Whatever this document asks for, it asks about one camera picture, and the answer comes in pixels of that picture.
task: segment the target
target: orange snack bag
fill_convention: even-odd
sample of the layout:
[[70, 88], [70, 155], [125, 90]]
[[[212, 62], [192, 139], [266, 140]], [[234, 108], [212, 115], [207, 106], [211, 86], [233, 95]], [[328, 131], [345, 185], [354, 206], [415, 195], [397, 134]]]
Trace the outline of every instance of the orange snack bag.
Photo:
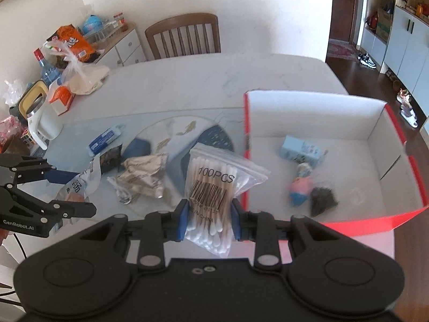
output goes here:
[[74, 55], [83, 63], [93, 63], [98, 53], [73, 25], [60, 27], [47, 41], [66, 42]]

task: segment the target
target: white wall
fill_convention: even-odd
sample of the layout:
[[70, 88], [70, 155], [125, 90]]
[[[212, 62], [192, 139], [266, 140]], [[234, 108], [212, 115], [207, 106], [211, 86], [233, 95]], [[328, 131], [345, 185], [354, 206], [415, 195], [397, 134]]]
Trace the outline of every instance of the white wall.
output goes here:
[[[40, 78], [33, 51], [60, 26], [82, 22], [82, 0], [4, 0], [0, 3], [0, 97], [4, 80], [24, 82]], [[8, 110], [0, 99], [0, 118]]]
[[222, 52], [298, 54], [325, 61], [332, 0], [83, 0], [100, 15], [123, 11], [134, 21], [153, 59], [144, 31], [164, 18], [189, 12], [219, 17]]

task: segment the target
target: plastic zip bag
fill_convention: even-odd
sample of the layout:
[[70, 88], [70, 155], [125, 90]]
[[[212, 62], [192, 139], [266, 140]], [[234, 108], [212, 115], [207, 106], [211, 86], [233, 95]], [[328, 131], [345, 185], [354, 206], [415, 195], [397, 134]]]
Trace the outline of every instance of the plastic zip bag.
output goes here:
[[231, 201], [268, 179], [270, 172], [230, 151], [196, 144], [190, 151], [185, 197], [190, 215], [185, 238], [222, 258], [232, 242]]

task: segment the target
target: rug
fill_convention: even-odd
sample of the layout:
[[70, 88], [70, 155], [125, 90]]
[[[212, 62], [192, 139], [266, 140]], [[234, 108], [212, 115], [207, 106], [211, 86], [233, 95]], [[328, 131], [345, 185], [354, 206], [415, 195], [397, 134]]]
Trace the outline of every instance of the rug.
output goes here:
[[357, 59], [358, 50], [346, 41], [329, 39], [327, 57], [341, 58], [346, 60]]

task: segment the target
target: barcode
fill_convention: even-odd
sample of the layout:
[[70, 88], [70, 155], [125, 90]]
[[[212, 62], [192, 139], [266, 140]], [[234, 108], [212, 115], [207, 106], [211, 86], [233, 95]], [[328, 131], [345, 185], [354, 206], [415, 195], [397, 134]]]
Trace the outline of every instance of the barcode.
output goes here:
[[225, 189], [211, 183], [203, 183], [200, 180], [196, 180], [190, 191], [190, 198], [208, 208], [219, 210], [226, 194], [227, 191]]

